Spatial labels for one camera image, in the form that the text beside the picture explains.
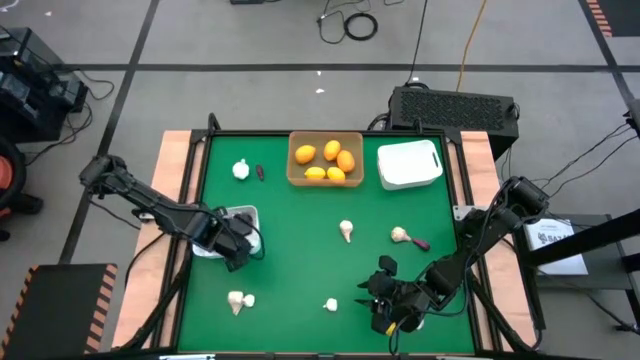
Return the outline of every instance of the red object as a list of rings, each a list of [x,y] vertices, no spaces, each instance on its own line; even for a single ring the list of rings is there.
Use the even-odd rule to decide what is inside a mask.
[[[6,157],[0,156],[0,189],[7,189],[13,179],[13,168]],[[7,216],[11,213],[11,209],[4,208],[0,210],[0,217]]]

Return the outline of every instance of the black floor stripe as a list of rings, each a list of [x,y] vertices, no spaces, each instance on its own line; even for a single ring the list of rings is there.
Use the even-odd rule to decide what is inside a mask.
[[[600,51],[602,52],[602,56],[604,56],[607,65],[609,65],[611,75],[613,76],[613,80],[616,82],[616,86],[618,87],[618,91],[620,91],[620,95],[622,95],[622,99],[625,104],[629,104],[631,100],[633,100],[633,94],[627,85],[627,82],[624,80],[624,76],[622,76],[622,72],[618,63],[616,62],[611,49],[609,49],[609,44],[607,44],[607,40],[604,35],[602,35],[602,31],[598,27],[598,23],[596,19],[593,17],[591,10],[589,9],[589,4],[587,0],[578,0],[580,3],[580,7],[582,8],[582,12],[584,12],[584,16],[587,18],[587,22],[589,23],[589,27],[591,27],[591,32],[593,32],[593,36],[596,38],[596,42],[598,43],[598,47],[600,47]]]
[[[126,64],[67,64],[85,71],[127,71]],[[268,71],[409,71],[411,64],[137,64],[135,71],[158,72],[268,72]],[[640,72],[640,65],[618,66],[621,72]],[[458,64],[418,64],[416,71],[458,72]],[[608,73],[609,65],[515,65],[469,64],[465,72],[496,73]]]
[[[138,40],[136,41],[136,45],[133,48],[133,53],[131,54],[131,59],[129,60],[129,64],[122,80],[122,84],[120,85],[120,89],[118,90],[118,95],[116,96],[113,109],[111,109],[109,122],[107,123],[106,129],[102,136],[102,141],[100,142],[100,146],[98,147],[98,154],[105,154],[109,150],[111,140],[113,140],[113,134],[115,133],[116,126],[118,125],[118,121],[120,120],[122,108],[124,107],[127,95],[129,94],[131,83],[133,82],[133,76],[136,72],[136,65],[140,61],[142,49],[144,48],[144,43],[147,41],[147,36],[149,35],[149,30],[151,29],[151,24],[153,23],[153,18],[155,17],[156,11],[158,9],[159,2],[160,0],[151,0],[151,2],[149,3],[147,15],[145,16],[144,22],[142,23],[142,28],[140,29],[140,33],[138,34]],[[62,253],[60,254],[58,263],[71,263],[71,258],[73,257],[73,253],[75,252],[76,246],[78,245],[78,239],[80,237],[80,233],[82,232],[82,227],[84,225],[85,219],[87,218],[88,211],[89,197],[87,192],[84,191],[83,196],[80,199],[80,203],[78,204],[76,214],[73,217],[73,222],[71,223],[71,228],[69,229],[67,240],[65,241],[64,247],[62,248]]]

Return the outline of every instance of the white paper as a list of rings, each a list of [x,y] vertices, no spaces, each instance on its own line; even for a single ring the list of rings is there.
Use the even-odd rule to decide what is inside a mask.
[[[553,219],[541,219],[535,224],[525,225],[529,247],[531,250],[537,250],[573,235],[573,228],[570,224],[569,220],[557,221]],[[581,254],[540,265],[538,268],[551,275],[589,274]]]

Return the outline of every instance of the black mat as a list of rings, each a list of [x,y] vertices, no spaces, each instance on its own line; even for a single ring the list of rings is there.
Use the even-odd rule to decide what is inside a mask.
[[[116,266],[34,266],[2,340],[0,359],[49,359],[95,353],[115,284]]]
[[[640,36],[639,0],[598,0],[611,34],[618,36]]]

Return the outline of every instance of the wooden board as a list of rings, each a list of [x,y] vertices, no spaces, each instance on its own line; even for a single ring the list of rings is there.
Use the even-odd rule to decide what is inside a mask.
[[[156,169],[151,186],[174,200],[178,199],[182,174],[185,169],[189,148],[190,131],[167,131],[164,133]],[[485,132],[462,133],[463,151],[467,162],[469,180],[476,205],[488,205],[499,189],[495,163]],[[460,204],[464,204],[462,182],[453,146],[449,147],[454,174],[456,194]],[[196,164],[200,164],[202,148],[196,152]],[[195,196],[199,166],[194,167],[189,186],[190,200]],[[155,224],[142,226],[138,237],[136,252],[159,235]],[[169,241],[161,240],[142,256],[131,271],[129,284],[125,291],[120,316],[114,336],[113,346],[126,343],[146,320],[158,301]],[[506,246],[495,246],[486,256],[493,298],[511,326],[527,344],[535,342],[533,323],[529,306],[520,277],[515,254]],[[491,349],[486,313],[476,299],[482,343],[485,349]],[[173,324],[175,300],[165,315],[165,325],[161,345],[169,345]],[[502,341],[503,347],[509,349]]]

